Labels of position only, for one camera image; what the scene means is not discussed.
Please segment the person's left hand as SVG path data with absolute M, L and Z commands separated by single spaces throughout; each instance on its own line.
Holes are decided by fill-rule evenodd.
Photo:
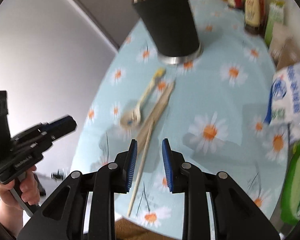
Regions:
M 26 178 L 20 184 L 21 199 L 30 205 L 37 205 L 40 201 L 38 183 L 34 178 L 36 166 L 26 171 Z M 10 190 L 14 188 L 15 181 L 4 185 L 0 183 L 0 223 L 17 236 L 23 228 L 23 208 L 12 196 Z

